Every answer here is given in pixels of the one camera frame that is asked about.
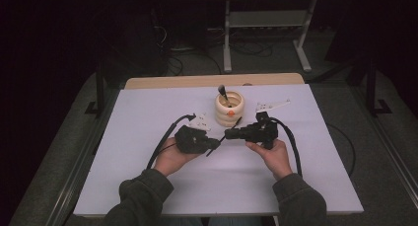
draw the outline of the person's right hand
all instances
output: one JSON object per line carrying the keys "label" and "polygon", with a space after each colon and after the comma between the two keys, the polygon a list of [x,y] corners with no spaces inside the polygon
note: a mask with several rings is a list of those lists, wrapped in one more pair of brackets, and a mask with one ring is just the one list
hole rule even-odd
{"label": "person's right hand", "polygon": [[285,142],[275,139],[271,150],[264,149],[252,142],[246,142],[245,145],[261,156],[277,181],[293,173]]}

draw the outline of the finger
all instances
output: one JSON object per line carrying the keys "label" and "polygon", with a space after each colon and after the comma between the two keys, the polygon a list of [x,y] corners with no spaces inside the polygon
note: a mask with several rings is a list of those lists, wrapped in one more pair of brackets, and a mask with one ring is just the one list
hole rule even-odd
{"label": "finger", "polygon": [[252,142],[246,142],[245,145],[251,149],[252,151],[254,151],[255,153],[259,154],[261,157],[264,156],[264,154],[266,153],[266,149],[264,149],[263,147],[252,143]]}

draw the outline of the white cup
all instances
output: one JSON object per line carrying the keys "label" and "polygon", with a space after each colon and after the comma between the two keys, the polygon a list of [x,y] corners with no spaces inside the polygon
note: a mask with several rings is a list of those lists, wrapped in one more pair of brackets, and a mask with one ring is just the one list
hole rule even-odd
{"label": "white cup", "polygon": [[232,127],[244,114],[244,97],[236,91],[227,91],[228,101],[218,95],[215,99],[216,120],[219,124]]}

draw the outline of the stand leg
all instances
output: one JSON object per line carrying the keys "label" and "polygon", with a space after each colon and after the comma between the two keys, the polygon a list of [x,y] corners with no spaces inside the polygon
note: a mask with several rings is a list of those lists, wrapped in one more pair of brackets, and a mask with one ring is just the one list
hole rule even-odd
{"label": "stand leg", "polygon": [[311,19],[314,14],[314,6],[316,5],[316,0],[311,0],[310,7],[307,11],[307,15],[305,16],[304,24],[302,26],[302,34],[299,39],[293,41],[293,45],[295,47],[296,52],[298,53],[299,60],[301,61],[302,67],[304,68],[305,72],[311,72],[311,66],[308,62],[307,56],[305,55],[303,46],[304,41],[308,33],[308,29],[310,28]]}
{"label": "stand leg", "polygon": [[230,52],[230,1],[227,1],[225,9],[224,71],[226,73],[233,71]]}

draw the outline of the table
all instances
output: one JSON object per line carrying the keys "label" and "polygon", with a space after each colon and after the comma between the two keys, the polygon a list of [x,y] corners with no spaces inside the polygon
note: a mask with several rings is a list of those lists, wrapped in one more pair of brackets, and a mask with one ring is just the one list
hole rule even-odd
{"label": "table", "polygon": [[[303,84],[298,74],[257,74],[129,80],[126,89],[120,92],[74,213],[103,216],[118,204],[119,184],[140,174],[158,141],[181,115],[206,111],[212,127],[208,136],[222,137],[225,128],[210,118],[220,82],[246,97],[242,126],[255,121],[255,101],[290,98],[291,105],[269,114],[292,129],[304,179],[322,193],[328,213],[363,211],[310,87]],[[279,137],[290,146],[283,130],[279,130]],[[163,215],[278,213],[271,189],[274,179],[259,156],[243,147],[243,140],[224,142],[210,157],[200,156],[169,176],[175,190],[164,204]],[[291,149],[289,155],[296,171]]]}

